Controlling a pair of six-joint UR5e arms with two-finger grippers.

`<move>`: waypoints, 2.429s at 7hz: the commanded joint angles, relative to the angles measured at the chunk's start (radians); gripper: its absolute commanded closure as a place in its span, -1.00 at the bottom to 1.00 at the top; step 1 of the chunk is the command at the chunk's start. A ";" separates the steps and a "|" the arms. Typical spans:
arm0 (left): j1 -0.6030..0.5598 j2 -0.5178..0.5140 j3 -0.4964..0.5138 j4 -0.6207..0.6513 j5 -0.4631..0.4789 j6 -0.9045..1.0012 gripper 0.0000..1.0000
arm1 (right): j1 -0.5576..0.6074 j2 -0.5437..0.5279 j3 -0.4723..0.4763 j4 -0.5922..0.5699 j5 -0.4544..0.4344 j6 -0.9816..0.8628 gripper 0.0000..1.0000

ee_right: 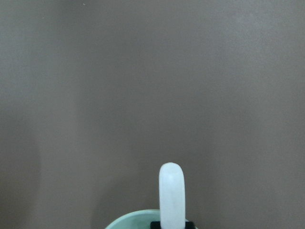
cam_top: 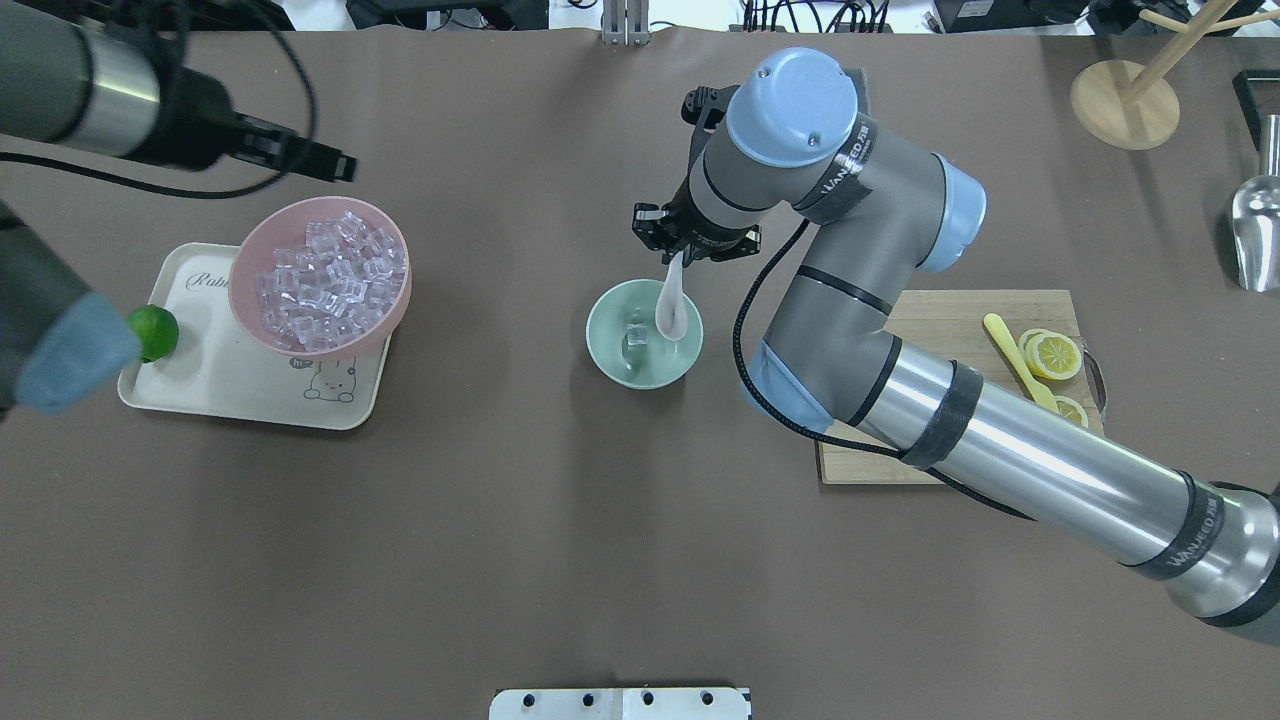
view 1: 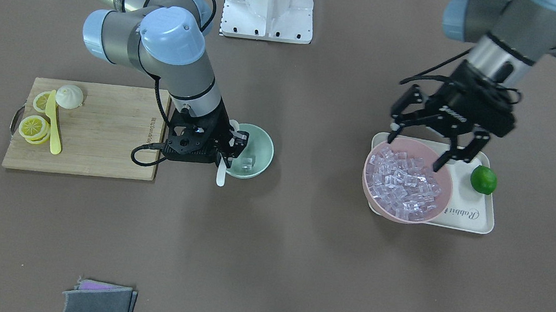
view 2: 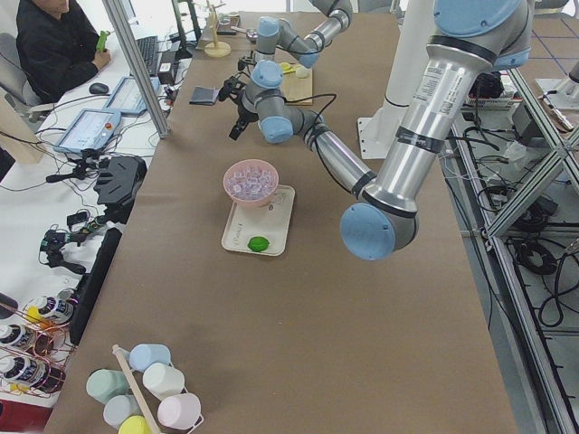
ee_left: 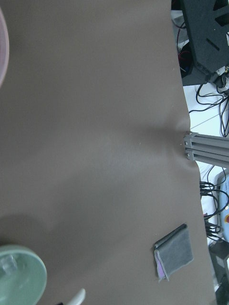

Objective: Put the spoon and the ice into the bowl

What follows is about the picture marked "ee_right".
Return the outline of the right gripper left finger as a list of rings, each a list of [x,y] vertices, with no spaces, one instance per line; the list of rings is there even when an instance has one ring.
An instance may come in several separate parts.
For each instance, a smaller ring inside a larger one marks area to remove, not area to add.
[[[150,229],[162,229],[160,221],[152,221],[150,223]]]

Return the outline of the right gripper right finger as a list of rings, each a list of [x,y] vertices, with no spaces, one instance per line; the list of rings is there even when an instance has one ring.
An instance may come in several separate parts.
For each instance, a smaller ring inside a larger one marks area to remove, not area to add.
[[[192,221],[186,221],[185,229],[195,229],[195,224]]]

